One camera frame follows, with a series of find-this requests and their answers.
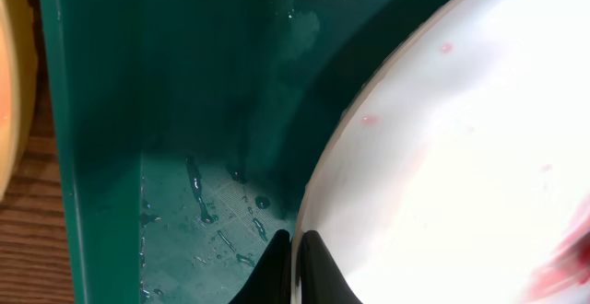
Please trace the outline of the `light blue plate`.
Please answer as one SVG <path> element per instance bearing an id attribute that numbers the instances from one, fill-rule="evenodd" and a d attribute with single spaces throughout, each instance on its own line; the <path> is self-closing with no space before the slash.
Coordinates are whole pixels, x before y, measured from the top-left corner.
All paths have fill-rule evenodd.
<path id="1" fill-rule="evenodd" d="M 449 0 L 348 107 L 310 178 L 363 303 L 589 299 L 589 0 Z"/>

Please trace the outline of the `yellow-green plate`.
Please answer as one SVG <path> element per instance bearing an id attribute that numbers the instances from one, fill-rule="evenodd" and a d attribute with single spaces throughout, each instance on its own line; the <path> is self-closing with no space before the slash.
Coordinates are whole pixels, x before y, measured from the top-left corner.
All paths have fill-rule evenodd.
<path id="1" fill-rule="evenodd" d="M 1 194 L 24 153 L 33 118 L 39 58 L 29 0 L 1 0 Z"/>

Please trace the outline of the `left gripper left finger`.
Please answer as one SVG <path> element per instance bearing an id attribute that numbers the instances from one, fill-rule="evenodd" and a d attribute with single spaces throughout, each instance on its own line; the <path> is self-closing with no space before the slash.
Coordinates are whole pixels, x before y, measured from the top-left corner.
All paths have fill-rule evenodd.
<path id="1" fill-rule="evenodd" d="M 278 230 L 230 304 L 290 304 L 291 243 Z"/>

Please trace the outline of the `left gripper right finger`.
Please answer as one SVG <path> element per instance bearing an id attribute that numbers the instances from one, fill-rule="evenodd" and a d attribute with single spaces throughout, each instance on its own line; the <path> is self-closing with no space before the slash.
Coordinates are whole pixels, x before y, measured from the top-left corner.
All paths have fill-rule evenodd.
<path id="1" fill-rule="evenodd" d="M 297 277 L 301 304 L 361 304 L 316 230 L 301 238 Z"/>

